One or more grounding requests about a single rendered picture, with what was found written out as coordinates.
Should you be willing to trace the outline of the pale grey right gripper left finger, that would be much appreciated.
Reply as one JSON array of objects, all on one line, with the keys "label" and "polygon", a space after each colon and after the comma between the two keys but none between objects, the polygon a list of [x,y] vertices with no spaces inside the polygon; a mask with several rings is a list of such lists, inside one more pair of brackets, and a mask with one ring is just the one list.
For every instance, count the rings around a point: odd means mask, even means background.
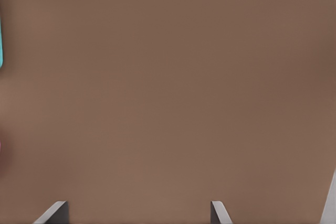
[{"label": "pale grey right gripper left finger", "polygon": [[68,202],[55,202],[33,224],[69,224]]}]

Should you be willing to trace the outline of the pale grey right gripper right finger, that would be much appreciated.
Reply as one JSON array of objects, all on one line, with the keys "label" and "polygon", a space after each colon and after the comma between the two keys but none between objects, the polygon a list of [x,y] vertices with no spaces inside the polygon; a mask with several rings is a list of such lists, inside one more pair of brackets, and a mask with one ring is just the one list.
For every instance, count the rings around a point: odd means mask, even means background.
[{"label": "pale grey right gripper right finger", "polygon": [[211,201],[211,224],[233,224],[229,213],[221,201]]}]

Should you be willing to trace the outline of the turquoise tray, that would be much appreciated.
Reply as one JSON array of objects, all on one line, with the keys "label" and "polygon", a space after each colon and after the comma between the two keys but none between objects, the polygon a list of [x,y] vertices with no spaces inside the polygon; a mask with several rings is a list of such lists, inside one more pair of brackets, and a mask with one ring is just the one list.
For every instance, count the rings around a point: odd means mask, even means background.
[{"label": "turquoise tray", "polygon": [[3,56],[3,38],[2,38],[2,23],[1,23],[1,18],[0,18],[0,68],[3,65],[4,61],[4,56]]}]

